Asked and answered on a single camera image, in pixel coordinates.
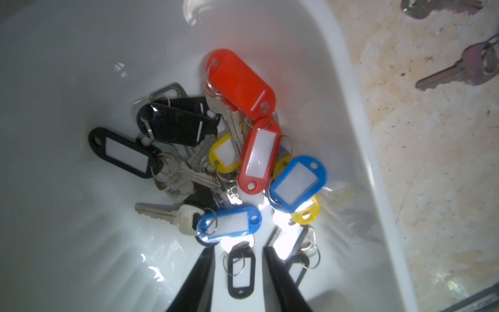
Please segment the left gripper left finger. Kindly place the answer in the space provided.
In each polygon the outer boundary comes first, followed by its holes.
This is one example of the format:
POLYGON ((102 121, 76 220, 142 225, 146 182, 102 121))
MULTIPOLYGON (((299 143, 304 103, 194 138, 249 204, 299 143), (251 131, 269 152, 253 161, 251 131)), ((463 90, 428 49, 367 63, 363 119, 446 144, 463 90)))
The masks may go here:
POLYGON ((215 264, 214 248, 205 248, 167 312, 211 311, 215 264))

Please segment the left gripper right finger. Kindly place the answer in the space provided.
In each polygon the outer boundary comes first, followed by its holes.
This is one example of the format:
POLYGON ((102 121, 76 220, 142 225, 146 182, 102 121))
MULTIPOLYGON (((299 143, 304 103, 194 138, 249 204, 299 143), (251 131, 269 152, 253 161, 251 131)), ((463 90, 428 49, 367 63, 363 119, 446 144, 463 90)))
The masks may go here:
POLYGON ((262 250, 262 288, 265 311, 312 311, 270 246, 262 250))

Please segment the blue white label tag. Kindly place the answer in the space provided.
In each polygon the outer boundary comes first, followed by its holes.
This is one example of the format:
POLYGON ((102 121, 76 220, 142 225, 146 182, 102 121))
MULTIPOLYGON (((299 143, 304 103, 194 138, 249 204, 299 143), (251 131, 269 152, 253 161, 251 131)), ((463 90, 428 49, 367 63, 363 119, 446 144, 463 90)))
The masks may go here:
POLYGON ((326 167, 317 159, 300 155, 275 179, 268 189, 270 205, 287 214, 295 213, 327 182, 326 167))

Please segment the blue tag key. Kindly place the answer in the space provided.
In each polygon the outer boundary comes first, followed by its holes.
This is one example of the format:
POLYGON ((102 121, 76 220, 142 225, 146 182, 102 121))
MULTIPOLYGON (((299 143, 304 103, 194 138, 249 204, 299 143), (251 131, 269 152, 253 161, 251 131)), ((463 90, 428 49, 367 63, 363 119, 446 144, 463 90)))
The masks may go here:
POLYGON ((426 91, 441 84, 464 82, 478 86, 498 75, 498 34, 467 47, 453 66, 416 82, 416 89, 426 91))

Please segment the yellow tag key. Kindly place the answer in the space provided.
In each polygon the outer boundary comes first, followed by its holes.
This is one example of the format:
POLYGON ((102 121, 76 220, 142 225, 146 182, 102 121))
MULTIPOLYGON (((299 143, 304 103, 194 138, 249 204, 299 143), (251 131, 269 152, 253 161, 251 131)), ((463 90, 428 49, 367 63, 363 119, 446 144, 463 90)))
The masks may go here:
POLYGON ((475 15, 483 9, 483 1, 475 0, 416 0, 401 1, 402 12, 416 20, 427 18, 432 12, 449 11, 456 14, 475 15))

